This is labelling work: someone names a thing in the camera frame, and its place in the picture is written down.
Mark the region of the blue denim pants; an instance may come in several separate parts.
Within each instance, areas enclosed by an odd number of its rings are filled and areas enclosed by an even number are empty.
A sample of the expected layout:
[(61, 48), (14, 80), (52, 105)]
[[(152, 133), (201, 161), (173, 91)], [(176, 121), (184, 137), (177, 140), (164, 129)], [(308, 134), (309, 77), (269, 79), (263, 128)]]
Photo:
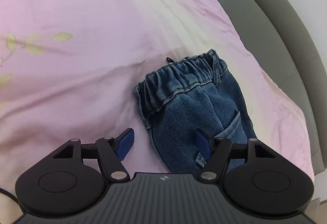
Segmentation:
[(198, 174), (207, 162), (193, 143), (197, 129), (246, 144), (255, 138), (239, 84), (214, 50), (169, 63), (134, 88), (156, 153), (171, 173)]

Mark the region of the grey upholstered headboard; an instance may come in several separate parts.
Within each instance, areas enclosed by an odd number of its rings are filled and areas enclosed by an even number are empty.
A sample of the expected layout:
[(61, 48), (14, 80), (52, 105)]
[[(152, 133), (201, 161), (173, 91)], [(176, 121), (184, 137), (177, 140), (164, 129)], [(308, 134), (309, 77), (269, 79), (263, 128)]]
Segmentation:
[(245, 48), (300, 107), (315, 174), (326, 169), (326, 71), (317, 48), (288, 0), (217, 0)]

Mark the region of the pink floral bed cover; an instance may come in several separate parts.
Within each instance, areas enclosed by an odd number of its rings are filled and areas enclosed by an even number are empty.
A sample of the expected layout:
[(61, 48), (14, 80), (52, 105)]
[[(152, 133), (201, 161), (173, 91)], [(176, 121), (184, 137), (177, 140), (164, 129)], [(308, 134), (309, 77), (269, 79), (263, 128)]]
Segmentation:
[(130, 174), (164, 173), (135, 85), (215, 50), (237, 80), (257, 137), (314, 177), (301, 109), (244, 47), (217, 0), (1, 0), (1, 187), (70, 138), (134, 129)]

